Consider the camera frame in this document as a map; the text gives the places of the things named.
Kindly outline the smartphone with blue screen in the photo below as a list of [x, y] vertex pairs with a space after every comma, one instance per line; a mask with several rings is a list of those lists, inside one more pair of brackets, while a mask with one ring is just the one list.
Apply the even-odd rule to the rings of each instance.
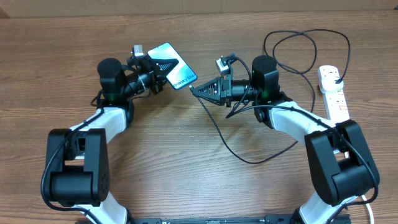
[[160, 70], [165, 73], [166, 80], [175, 90], [190, 85], [198, 78], [169, 42], [149, 50], [147, 54], [152, 60], [155, 60]]

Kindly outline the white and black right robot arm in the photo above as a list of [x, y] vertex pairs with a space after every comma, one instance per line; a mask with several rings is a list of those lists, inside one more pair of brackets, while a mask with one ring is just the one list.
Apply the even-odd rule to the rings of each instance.
[[218, 106], [250, 102], [257, 120], [288, 134], [307, 150], [314, 194], [291, 215], [266, 215], [266, 223], [350, 223], [341, 211], [359, 205], [358, 197], [373, 189], [379, 193], [380, 176], [358, 123], [334, 123], [299, 107], [280, 90], [277, 60], [260, 55], [252, 61], [248, 80], [234, 80], [234, 55], [221, 57], [221, 76], [190, 90], [200, 101]]

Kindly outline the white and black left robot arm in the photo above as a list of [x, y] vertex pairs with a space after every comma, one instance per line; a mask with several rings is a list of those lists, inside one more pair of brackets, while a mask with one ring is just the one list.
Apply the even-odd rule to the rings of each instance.
[[98, 66], [102, 89], [91, 104], [95, 114], [68, 129], [53, 129], [47, 138], [40, 192], [44, 203], [61, 212], [81, 212], [92, 223], [131, 223], [126, 207], [109, 191], [107, 145], [125, 131], [134, 116], [132, 97], [147, 89], [162, 91], [176, 58], [132, 57], [123, 65], [106, 58]]

